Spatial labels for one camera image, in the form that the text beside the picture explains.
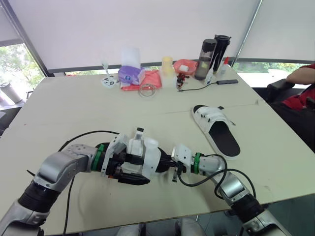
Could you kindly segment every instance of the white window blind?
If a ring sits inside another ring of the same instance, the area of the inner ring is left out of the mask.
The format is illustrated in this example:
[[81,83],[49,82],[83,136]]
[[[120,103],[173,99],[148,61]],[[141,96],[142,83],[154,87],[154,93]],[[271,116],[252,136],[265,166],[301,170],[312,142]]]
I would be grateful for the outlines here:
[[0,47],[22,43],[22,40],[7,19],[4,10],[0,7]]
[[121,48],[141,62],[197,59],[202,41],[231,36],[235,56],[256,0],[10,0],[48,69],[121,64]]
[[264,0],[240,58],[315,60],[315,0]]

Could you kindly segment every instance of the slide sandal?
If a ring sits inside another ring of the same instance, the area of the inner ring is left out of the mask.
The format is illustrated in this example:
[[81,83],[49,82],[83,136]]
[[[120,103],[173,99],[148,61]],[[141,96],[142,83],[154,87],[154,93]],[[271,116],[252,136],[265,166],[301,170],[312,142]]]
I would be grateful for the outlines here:
[[197,105],[192,110],[192,116],[214,151],[227,160],[235,160],[241,150],[228,128],[229,124],[234,123],[222,113],[222,109]]

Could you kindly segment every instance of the green ring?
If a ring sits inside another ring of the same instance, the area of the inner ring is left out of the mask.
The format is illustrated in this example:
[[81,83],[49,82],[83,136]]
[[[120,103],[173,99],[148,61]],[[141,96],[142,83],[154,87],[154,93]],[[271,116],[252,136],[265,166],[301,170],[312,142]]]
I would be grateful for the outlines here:
[[200,161],[200,155],[201,153],[197,152],[196,153],[196,156],[195,156],[195,159],[194,159],[194,173],[195,174],[198,174],[199,173],[199,161]]
[[98,164],[100,155],[102,154],[103,151],[104,151],[104,145],[101,144],[101,145],[99,146],[98,150],[97,150],[96,155],[95,155],[95,159],[94,159],[94,162],[93,162],[93,165],[92,165],[92,168],[91,168],[92,171],[96,171],[96,168],[97,168],[97,164]]

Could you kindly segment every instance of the person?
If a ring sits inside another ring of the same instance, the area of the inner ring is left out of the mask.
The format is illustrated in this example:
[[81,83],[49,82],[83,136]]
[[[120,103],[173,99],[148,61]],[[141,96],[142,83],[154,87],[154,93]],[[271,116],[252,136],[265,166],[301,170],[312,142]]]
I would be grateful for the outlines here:
[[[116,236],[141,236],[146,235],[145,232],[145,225],[127,225],[120,227]],[[206,236],[206,233],[197,221],[191,218],[181,218],[175,223],[174,236]]]
[[315,63],[293,71],[286,81],[311,86],[300,95],[269,105],[315,152],[315,110],[314,104],[313,107],[307,104],[307,100],[315,100]]

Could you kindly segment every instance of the black cable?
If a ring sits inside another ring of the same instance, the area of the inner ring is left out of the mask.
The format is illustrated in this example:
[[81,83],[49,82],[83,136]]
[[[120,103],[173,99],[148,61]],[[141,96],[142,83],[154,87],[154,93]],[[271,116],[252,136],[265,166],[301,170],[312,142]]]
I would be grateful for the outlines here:
[[68,191],[68,199],[67,199],[67,208],[65,211],[65,221],[64,221],[64,228],[63,228],[63,236],[65,236],[65,232],[67,230],[67,226],[68,226],[68,216],[69,216],[69,207],[70,207],[70,194],[71,194],[71,189],[73,186],[73,182],[74,182],[74,177],[72,178],[71,184],[70,184],[70,188]]
[[27,171],[27,173],[29,173],[31,176],[35,176],[35,174],[33,173],[33,172],[31,172],[31,171],[29,171],[29,170],[26,170]]
[[224,158],[223,156],[218,155],[218,154],[211,154],[211,155],[207,155],[207,156],[218,156],[218,157],[220,157],[220,158],[223,160],[223,162],[224,162],[224,172],[223,172],[223,176],[222,176],[222,178],[220,179],[220,181],[217,183],[217,185],[215,186],[215,195],[216,195],[218,198],[223,199],[223,197],[218,194],[218,189],[219,189],[219,187],[221,186],[222,182],[224,181],[224,179],[225,179],[225,177],[226,177],[226,174],[227,174],[227,162],[226,162],[226,160],[225,160],[225,158]]
[[243,235],[243,232],[244,232],[244,228],[242,227],[237,236],[242,236],[242,235]]
[[[62,146],[61,148],[58,150],[58,151],[62,151],[69,143],[71,143],[72,141],[82,137],[82,136],[85,136],[85,135],[88,135],[88,134],[93,134],[93,133],[111,133],[111,134],[116,134],[118,135],[119,133],[117,132],[113,132],[113,131],[108,131],[108,130],[95,130],[95,131],[90,131],[90,132],[87,132],[87,133],[84,133],[84,134],[80,134],[78,136],[75,136],[74,138],[66,141]],[[70,187],[69,187],[69,191],[68,191],[68,198],[67,198],[67,207],[66,207],[66,211],[65,211],[65,220],[64,220],[64,228],[63,228],[63,236],[65,236],[65,232],[67,230],[67,226],[68,226],[68,216],[69,216],[69,206],[70,206],[70,195],[71,195],[71,189],[72,189],[72,186],[73,186],[73,182],[74,182],[74,177],[72,178],[72,181],[71,181],[71,184],[70,184]]]
[[[220,174],[220,173],[222,173],[222,172],[224,172],[224,171],[225,171],[225,169],[224,169],[224,170],[217,171],[217,172],[215,172],[214,174],[212,174],[212,175],[206,177],[205,179],[203,179],[202,181],[199,181],[199,182],[197,182],[197,183],[186,183],[186,182],[183,181],[183,179],[182,179],[182,177],[181,177],[180,175],[178,175],[178,179],[180,180],[180,182],[181,182],[183,185],[186,185],[186,186],[188,186],[188,187],[196,187],[196,186],[201,185],[202,183],[208,181],[209,179],[213,178],[213,177],[216,176],[217,174]],[[239,170],[236,170],[236,169],[226,169],[226,171],[235,171],[235,172],[238,172],[238,173],[242,174],[242,175],[247,179],[247,181],[250,183],[250,185],[251,185],[251,187],[252,187],[252,194],[253,194],[254,198],[256,198],[256,190],[255,190],[255,187],[254,187],[254,185],[253,185],[251,179],[250,179],[245,173],[243,173],[243,172],[241,172],[241,171],[239,171]]]
[[206,88],[207,86],[209,85],[213,85],[213,84],[218,84],[217,82],[214,82],[214,83],[210,83],[202,88],[193,88],[193,89],[179,89],[178,92],[184,92],[184,91],[193,91],[193,90],[200,90],[200,89],[204,89]]

